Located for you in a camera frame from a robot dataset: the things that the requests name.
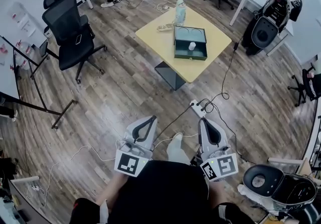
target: whiteboard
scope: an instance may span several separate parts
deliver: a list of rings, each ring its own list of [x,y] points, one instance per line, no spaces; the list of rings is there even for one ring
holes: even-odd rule
[[[6,54],[0,52],[0,92],[20,99],[14,72],[14,50],[0,38],[0,47],[3,44],[8,52]]]

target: wooden floor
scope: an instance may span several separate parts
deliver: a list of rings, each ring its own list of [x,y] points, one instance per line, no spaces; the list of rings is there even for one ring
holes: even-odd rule
[[[140,0],[130,1],[130,8]],[[234,26],[229,22],[235,12],[222,3],[221,10],[215,0],[185,0],[186,4],[222,30],[232,41],[239,41],[251,14],[242,11]],[[0,146],[10,157],[18,158],[26,169],[23,137],[31,175],[41,177],[38,184],[48,186],[52,172],[47,206],[42,207],[44,196],[32,192],[32,201],[54,223],[68,223],[75,199],[83,196],[92,200],[104,189],[113,175],[114,162],[101,162],[88,148],[69,161],[78,149],[91,145],[103,159],[115,156],[115,141],[125,128],[138,118],[156,115],[159,133],[189,105],[192,99],[211,98],[221,90],[221,84],[232,56],[233,44],[192,84],[173,91],[155,72],[161,62],[155,53],[135,36],[135,32],[161,15],[156,6],[163,0],[142,2],[135,9],[122,1],[114,7],[102,9],[105,0],[92,0],[94,9],[87,4],[79,7],[86,14],[96,34],[95,45],[108,46],[94,55],[104,75],[85,64],[81,72],[82,83],[74,80],[77,67],[60,71],[57,60],[50,58],[36,74],[44,101],[53,110],[62,110],[71,100],[79,101],[62,118],[59,129],[52,130],[54,116],[17,105],[19,116],[13,123],[0,119]],[[58,52],[55,43],[50,48]],[[291,53],[282,46],[272,56],[263,52],[246,56],[240,46],[236,51],[225,87],[229,100],[217,97],[215,103],[222,118],[237,134],[239,152],[256,163],[266,163],[268,157],[300,158],[312,127],[314,103],[294,107],[297,95],[287,90],[294,84],[291,76],[300,76],[301,68]],[[25,101],[41,106],[35,87],[26,76],[19,81],[20,93]],[[235,138],[214,111],[207,115],[227,133],[232,147]],[[190,109],[170,126],[157,140],[172,137],[176,132],[186,135],[197,133],[198,117]],[[155,159],[167,159],[167,142],[160,144]],[[185,138],[183,149],[192,157],[198,148],[197,137]],[[239,159],[239,174],[229,178],[226,191],[231,202],[236,203],[258,221],[261,212],[250,208],[253,204],[237,192],[244,172],[251,165]]]

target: white shoe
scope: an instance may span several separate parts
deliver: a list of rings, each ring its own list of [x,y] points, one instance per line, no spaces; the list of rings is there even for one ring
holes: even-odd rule
[[[107,8],[107,7],[111,7],[111,6],[113,6],[113,5],[114,5],[114,3],[113,3],[113,2],[110,2],[110,3],[101,4],[100,6],[101,6],[102,8]]]
[[[17,110],[15,110],[15,115],[14,115],[14,117],[12,118],[12,121],[13,121],[13,122],[15,122],[15,121],[16,121],[17,116],[18,116],[18,111],[17,111]]]

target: white robot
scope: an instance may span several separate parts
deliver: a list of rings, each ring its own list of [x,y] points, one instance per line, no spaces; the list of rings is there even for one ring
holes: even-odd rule
[[[200,148],[191,165],[200,167],[209,181],[238,173],[236,154],[231,153],[225,131],[207,118],[199,121]],[[130,124],[116,152],[115,170],[137,177],[152,160],[157,118],[149,116]]]

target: square table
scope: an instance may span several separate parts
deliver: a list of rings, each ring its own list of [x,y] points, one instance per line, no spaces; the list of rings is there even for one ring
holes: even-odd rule
[[[240,11],[244,8],[245,3],[246,2],[250,2],[254,5],[256,5],[258,8],[262,8],[267,0],[242,0],[240,2],[239,7],[237,8],[231,22],[230,22],[230,26],[232,26],[234,24],[234,22],[236,21],[236,18],[238,17]],[[285,29],[281,32],[281,34],[278,34],[277,36],[279,37],[280,41],[272,48],[271,51],[269,51],[266,55],[270,56],[272,53],[274,53],[277,49],[279,49],[279,47],[281,45],[283,45],[285,43],[285,39],[287,38],[288,35],[294,36],[294,32],[293,32],[293,21],[292,20],[288,20]]]
[[[185,82],[192,83],[231,43],[231,39],[196,11],[186,7],[184,26],[205,29],[207,59],[189,60],[174,58],[174,29],[158,31],[157,27],[170,24],[175,18],[176,8],[159,16],[136,32],[136,35],[163,60],[155,70],[174,89]]]

